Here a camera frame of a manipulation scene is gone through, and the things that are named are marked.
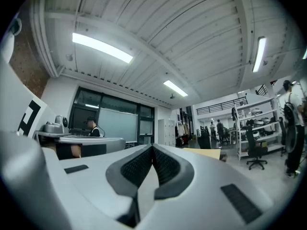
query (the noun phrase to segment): fluorescent ceiling light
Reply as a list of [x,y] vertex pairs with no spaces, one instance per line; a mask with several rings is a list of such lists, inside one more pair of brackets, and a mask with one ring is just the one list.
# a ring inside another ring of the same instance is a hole
[[188,94],[185,93],[182,89],[177,87],[175,84],[173,84],[170,80],[167,80],[164,83],[167,87],[171,88],[172,90],[176,91],[178,94],[181,94],[183,97],[187,96]]
[[305,54],[303,56],[303,59],[306,59],[306,58],[307,58],[307,49],[306,49],[306,52],[305,52]]
[[127,63],[130,63],[130,61],[133,58],[131,55],[128,55],[127,53],[119,50],[118,48],[115,48],[109,44],[103,43],[101,41],[98,41],[96,39],[93,39],[91,37],[84,36],[78,33],[72,34],[72,41],[77,44],[82,44],[84,46],[88,46],[88,47],[97,49],[108,55],[121,59],[122,61],[125,61]]
[[253,72],[257,72],[260,68],[266,41],[267,39],[265,37],[258,38],[257,56],[256,56],[256,61],[253,67]]
[[99,106],[96,106],[96,105],[85,104],[85,106],[92,107],[92,108],[99,108]]

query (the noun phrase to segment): cable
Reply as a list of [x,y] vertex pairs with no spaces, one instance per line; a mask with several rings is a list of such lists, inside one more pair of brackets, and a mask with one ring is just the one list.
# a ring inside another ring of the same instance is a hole
[[106,137],[105,131],[98,124],[96,124],[96,125],[98,126],[98,128],[100,128],[104,132],[104,137]]

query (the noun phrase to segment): cabinet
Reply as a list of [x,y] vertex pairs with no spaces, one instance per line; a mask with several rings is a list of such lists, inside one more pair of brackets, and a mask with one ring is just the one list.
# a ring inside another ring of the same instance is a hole
[[168,119],[158,120],[158,144],[176,146],[175,121]]

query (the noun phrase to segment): table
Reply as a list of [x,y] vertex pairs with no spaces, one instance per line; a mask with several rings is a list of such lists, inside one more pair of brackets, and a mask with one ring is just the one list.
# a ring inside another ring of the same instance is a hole
[[214,159],[220,159],[221,149],[194,149],[194,148],[183,148],[185,151],[198,153],[200,155],[204,155],[207,157],[211,157]]

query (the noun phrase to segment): office chair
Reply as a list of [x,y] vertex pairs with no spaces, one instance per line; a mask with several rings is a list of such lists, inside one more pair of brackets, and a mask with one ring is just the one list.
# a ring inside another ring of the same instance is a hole
[[201,137],[197,138],[200,149],[211,149],[209,134],[201,132]]
[[267,164],[268,162],[266,160],[259,160],[258,158],[261,159],[262,155],[264,155],[268,152],[268,148],[267,147],[263,148],[262,146],[256,146],[256,142],[255,142],[255,139],[254,139],[254,136],[253,136],[251,126],[248,126],[248,129],[246,130],[246,137],[248,139],[248,144],[249,144],[248,155],[252,158],[255,158],[254,160],[246,162],[247,165],[248,165],[248,163],[252,162],[252,164],[249,166],[248,169],[251,170],[251,167],[254,164],[259,164],[262,167],[262,170],[264,170],[262,162],[264,162],[265,164]]

